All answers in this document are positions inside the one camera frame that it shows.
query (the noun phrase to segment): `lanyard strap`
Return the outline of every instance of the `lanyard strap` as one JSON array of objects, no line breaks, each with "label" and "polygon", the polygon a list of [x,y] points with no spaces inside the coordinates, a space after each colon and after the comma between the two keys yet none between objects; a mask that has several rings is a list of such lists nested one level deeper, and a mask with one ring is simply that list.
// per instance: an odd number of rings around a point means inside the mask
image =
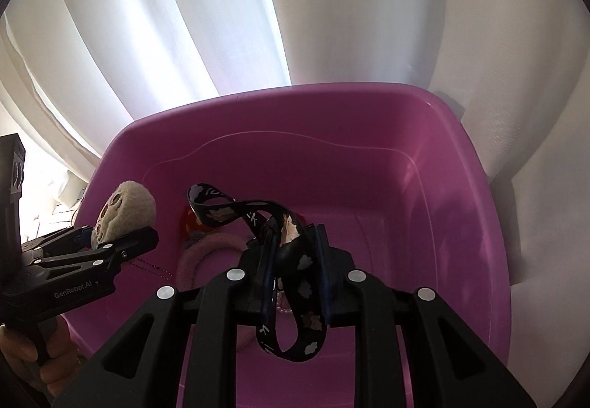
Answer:
[{"label": "lanyard strap", "polygon": [[[204,183],[193,185],[187,197],[200,223],[208,227],[219,228],[242,218],[272,260],[263,284],[263,324],[256,328],[262,349],[291,362],[312,359],[322,348],[327,328],[317,286],[314,245],[297,215],[268,200],[238,202]],[[207,203],[213,199],[226,202]],[[270,218],[259,212],[270,214]],[[276,332],[277,285],[282,285],[297,324],[297,339],[285,351],[278,345]]]}]

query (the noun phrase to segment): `human hand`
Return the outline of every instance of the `human hand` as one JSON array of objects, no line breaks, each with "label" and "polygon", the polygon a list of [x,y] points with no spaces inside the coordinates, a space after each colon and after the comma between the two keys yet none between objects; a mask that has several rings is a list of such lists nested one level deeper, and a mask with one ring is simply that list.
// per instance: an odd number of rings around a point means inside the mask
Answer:
[{"label": "human hand", "polygon": [[[14,373],[34,389],[43,391],[43,386],[34,379],[25,362],[37,360],[35,345],[23,334],[5,325],[0,326],[0,350]],[[39,369],[42,383],[53,396],[58,396],[75,375],[78,367],[78,346],[70,338],[70,330],[63,317],[57,317],[57,328],[47,341],[48,360]]]}]

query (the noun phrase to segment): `sheer curtain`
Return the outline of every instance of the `sheer curtain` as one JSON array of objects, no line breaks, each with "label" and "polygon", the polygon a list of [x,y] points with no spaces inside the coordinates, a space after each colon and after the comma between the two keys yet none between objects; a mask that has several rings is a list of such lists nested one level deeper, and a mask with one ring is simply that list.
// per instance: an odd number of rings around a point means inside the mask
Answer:
[{"label": "sheer curtain", "polygon": [[0,102],[86,181],[120,129],[190,102],[290,83],[429,89],[490,179],[513,283],[509,367],[550,406],[590,350],[581,0],[12,0],[0,29]]}]

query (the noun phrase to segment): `pink fuzzy ring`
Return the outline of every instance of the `pink fuzzy ring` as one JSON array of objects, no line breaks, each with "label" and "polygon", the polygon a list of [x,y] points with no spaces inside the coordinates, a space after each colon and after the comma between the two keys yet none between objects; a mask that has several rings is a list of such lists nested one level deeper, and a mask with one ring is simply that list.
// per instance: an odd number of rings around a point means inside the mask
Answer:
[{"label": "pink fuzzy ring", "polygon": [[[216,231],[208,233],[202,240],[187,248],[178,261],[176,270],[176,287],[181,292],[197,287],[195,283],[197,265],[205,255],[218,249],[230,249],[241,253],[246,250],[246,243],[235,235]],[[239,326],[236,350],[240,351],[245,348],[252,341],[255,334],[255,327]]]}]

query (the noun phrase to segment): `silver screw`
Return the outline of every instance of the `silver screw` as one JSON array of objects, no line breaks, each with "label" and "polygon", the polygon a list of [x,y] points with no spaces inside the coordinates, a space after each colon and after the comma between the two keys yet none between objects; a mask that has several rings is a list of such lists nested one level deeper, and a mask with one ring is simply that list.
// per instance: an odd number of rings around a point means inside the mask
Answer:
[{"label": "silver screw", "polygon": [[246,276],[246,273],[240,268],[232,268],[229,272],[227,272],[228,280],[233,282],[237,282],[238,280],[243,279]]},{"label": "silver screw", "polygon": [[157,290],[156,295],[160,300],[167,300],[174,295],[174,289],[172,286],[161,286]]},{"label": "silver screw", "polygon": [[434,293],[434,290],[430,288],[421,288],[418,290],[418,298],[424,300],[425,302],[431,302],[437,297],[437,294]]},{"label": "silver screw", "polygon": [[351,282],[364,282],[367,280],[367,274],[361,270],[353,270],[348,272],[348,279]]}]

